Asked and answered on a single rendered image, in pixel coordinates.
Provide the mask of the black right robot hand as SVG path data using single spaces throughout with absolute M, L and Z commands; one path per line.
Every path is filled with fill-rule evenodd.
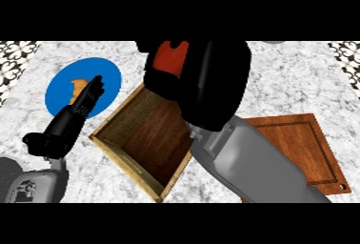
M 172 42 L 176 48 L 189 42 L 181 77 L 153 68 L 157 50 Z M 176 101 L 184 119 L 209 131 L 219 132 L 235 115 L 247 88 L 253 53 L 245 41 L 136 40 L 148 52 L 144 84 L 164 99 Z

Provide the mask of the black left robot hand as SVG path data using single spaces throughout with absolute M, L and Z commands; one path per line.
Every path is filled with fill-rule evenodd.
M 86 85 L 73 105 L 67 105 L 54 117 L 43 132 L 30 132 L 23 137 L 29 153 L 45 158 L 60 159 L 71 151 L 86 118 L 105 93 L 105 83 L 98 75 Z

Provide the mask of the rectangular wooden basket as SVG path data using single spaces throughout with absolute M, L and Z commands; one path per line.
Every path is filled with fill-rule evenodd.
M 178 103 L 141 84 L 89 138 L 161 203 L 194 157 Z

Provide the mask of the brown wooden cutting board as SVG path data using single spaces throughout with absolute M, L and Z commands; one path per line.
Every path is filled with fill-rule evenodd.
M 352 193 L 313 113 L 247 118 L 325 195 Z

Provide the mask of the orange food item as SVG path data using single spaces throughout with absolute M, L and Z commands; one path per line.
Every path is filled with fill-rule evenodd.
M 85 79 L 77 79 L 77 80 L 73 80 L 71 83 L 74 84 L 74 93 L 73 93 L 73 98 L 71 98 L 71 104 L 74 104 L 74 102 L 80 96 L 80 93 L 88 86 L 88 81 Z

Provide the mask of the blue oval plate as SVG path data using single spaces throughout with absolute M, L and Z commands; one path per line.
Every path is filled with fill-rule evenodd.
M 122 71 L 117 65 L 102 57 L 91 57 L 74 61 L 55 75 L 45 93 L 45 104 L 48 111 L 57 115 L 64 107 L 71 103 L 74 92 L 80 87 L 74 82 L 85 80 L 91 82 L 95 76 L 102 77 L 105 83 L 96 107 L 89 114 L 89 118 L 96 116 L 111 105 L 122 88 Z

